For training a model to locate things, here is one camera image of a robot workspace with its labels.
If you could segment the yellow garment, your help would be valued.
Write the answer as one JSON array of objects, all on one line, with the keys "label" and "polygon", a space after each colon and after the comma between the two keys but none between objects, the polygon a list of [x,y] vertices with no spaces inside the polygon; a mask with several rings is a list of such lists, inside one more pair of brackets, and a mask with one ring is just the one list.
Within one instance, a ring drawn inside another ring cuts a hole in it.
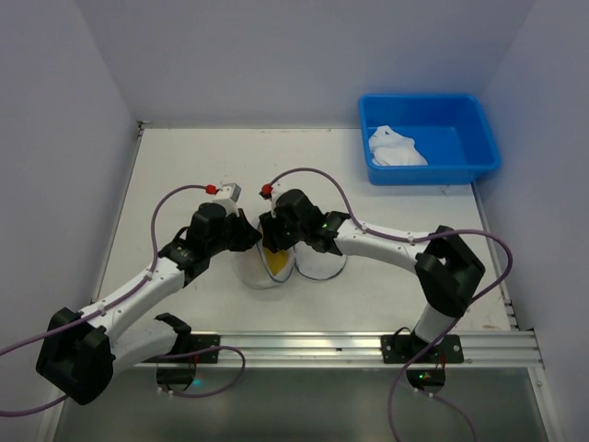
[{"label": "yellow garment", "polygon": [[270,274],[276,278],[283,278],[284,273],[289,273],[294,266],[294,253],[291,250],[280,250],[272,252],[263,249],[266,266]]}]

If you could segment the white mesh laundry bag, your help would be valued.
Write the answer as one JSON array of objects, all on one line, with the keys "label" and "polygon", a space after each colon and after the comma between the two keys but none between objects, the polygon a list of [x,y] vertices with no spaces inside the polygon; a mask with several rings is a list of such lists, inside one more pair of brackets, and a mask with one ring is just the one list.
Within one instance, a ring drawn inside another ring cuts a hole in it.
[{"label": "white mesh laundry bag", "polygon": [[245,285],[256,290],[271,289],[284,285],[295,273],[313,282],[325,282],[339,276],[347,264],[345,255],[321,254],[305,243],[295,244],[294,266],[283,278],[274,278],[267,266],[260,240],[252,249],[238,252],[231,259],[236,277]]}]

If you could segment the white bra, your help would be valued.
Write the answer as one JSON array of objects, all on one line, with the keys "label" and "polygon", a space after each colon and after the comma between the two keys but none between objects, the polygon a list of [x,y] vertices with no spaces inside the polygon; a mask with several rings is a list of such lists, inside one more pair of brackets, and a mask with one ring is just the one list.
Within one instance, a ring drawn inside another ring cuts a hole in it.
[{"label": "white bra", "polygon": [[378,126],[368,139],[373,163],[383,167],[426,166],[425,157],[412,138],[395,132],[390,126]]}]

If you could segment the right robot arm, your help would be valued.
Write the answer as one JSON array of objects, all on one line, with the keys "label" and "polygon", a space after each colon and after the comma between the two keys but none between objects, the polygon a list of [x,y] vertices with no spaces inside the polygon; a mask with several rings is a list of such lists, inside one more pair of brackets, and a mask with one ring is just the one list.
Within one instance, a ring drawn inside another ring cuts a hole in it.
[{"label": "right robot arm", "polygon": [[432,343],[455,320],[464,316],[486,269],[454,230],[439,226],[440,238],[419,242],[409,235],[393,239],[358,227],[348,213],[323,213],[299,189],[280,191],[271,185],[260,196],[271,210],[260,215],[263,246],[278,252],[304,243],[313,251],[336,256],[363,257],[391,264],[417,276],[426,307],[410,333],[416,354]]}]

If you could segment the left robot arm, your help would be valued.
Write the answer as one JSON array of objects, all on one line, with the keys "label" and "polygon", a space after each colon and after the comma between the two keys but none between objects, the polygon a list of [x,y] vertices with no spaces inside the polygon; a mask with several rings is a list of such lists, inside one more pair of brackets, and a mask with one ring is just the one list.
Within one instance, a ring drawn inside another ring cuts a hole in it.
[{"label": "left robot arm", "polygon": [[242,209],[201,204],[190,224],[157,251],[146,270],[95,304],[78,311],[62,308],[52,316],[37,373],[86,405],[127,367],[154,357],[190,361],[195,349],[191,327],[174,315],[157,315],[141,342],[133,339],[130,327],[204,273],[212,257],[226,250],[250,250],[260,239]]}]

